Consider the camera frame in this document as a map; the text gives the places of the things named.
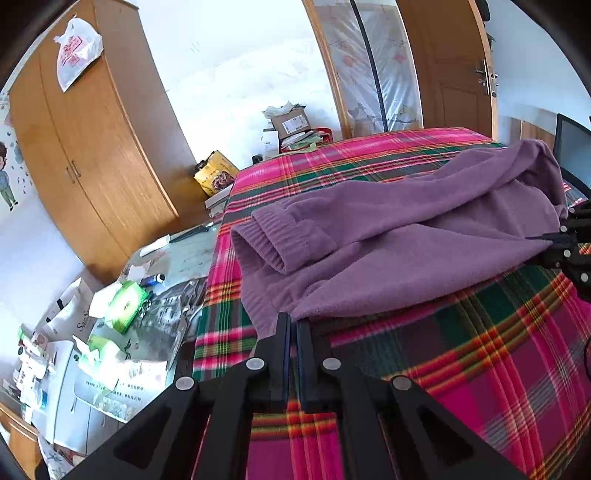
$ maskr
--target wardrobe door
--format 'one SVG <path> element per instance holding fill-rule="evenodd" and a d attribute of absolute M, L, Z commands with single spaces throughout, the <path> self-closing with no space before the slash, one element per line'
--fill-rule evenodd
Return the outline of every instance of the wardrobe door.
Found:
<path fill-rule="evenodd" d="M 22 154 L 50 217 L 92 274 L 104 283 L 121 273 L 127 255 L 115 242 L 75 179 L 51 121 L 37 53 L 10 91 Z"/>
<path fill-rule="evenodd" d="M 81 0 L 38 48 L 47 104 L 77 181 L 113 237 L 132 255 L 178 215 L 126 117 L 107 65 L 109 52 L 61 91 L 56 76 L 59 45 L 53 36 L 62 34 L 74 15 L 96 25 L 92 1 Z"/>

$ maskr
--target sweater sleeve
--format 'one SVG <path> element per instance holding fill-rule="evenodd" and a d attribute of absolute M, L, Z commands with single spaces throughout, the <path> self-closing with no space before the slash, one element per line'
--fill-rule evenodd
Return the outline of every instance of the sweater sleeve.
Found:
<path fill-rule="evenodd" d="M 551 203 L 563 204 L 560 167 L 543 143 L 529 141 L 467 150 L 435 173 L 395 183 L 350 180 L 280 200 L 233 227 L 232 242 L 243 269 L 268 264 L 289 274 L 345 245 L 451 211 L 536 163 L 551 171 L 544 176 L 547 184 L 538 187 Z"/>

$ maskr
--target wooden cabinet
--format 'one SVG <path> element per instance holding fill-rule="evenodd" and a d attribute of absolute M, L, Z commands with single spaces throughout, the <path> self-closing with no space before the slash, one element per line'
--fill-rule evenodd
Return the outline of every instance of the wooden cabinet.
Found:
<path fill-rule="evenodd" d="M 64 93 L 53 37 L 73 16 L 95 27 L 105 51 Z M 102 281 L 163 233 L 205 220 L 194 157 L 132 5 L 80 0 L 27 61 L 10 98 L 41 200 Z"/>
<path fill-rule="evenodd" d="M 10 432 L 8 448 L 22 470 L 31 479 L 42 460 L 37 443 L 37 431 L 3 403 L 0 403 L 0 423 Z"/>

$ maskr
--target plaid bed sheet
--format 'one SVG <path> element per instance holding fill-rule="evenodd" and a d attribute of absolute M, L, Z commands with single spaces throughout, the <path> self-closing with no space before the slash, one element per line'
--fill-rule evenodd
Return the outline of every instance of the plaid bed sheet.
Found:
<path fill-rule="evenodd" d="M 241 172 L 209 273 L 195 379 L 222 375 L 255 346 L 229 236 L 255 208 L 344 180 L 396 181 L 435 170 L 468 148 L 502 146 L 463 128 L 401 131 L 338 142 Z M 582 201 L 566 184 L 565 191 L 569 204 Z M 522 266 L 409 309 L 324 320 L 314 328 L 330 339 L 336 356 L 351 359 L 364 373 L 415 379 L 532 479 L 558 478 L 589 429 L 591 382 L 583 347 L 591 335 L 591 308 L 562 273 Z M 306 415 L 296 400 L 285 414 L 257 416 L 247 477 L 342 479 L 335 418 Z"/>

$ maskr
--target yellow snack bag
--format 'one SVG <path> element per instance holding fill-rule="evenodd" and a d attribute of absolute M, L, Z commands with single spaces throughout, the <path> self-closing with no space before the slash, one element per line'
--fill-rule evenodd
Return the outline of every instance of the yellow snack bag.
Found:
<path fill-rule="evenodd" d="M 210 197 L 234 183 L 239 170 L 218 150 L 195 168 L 195 180 Z"/>

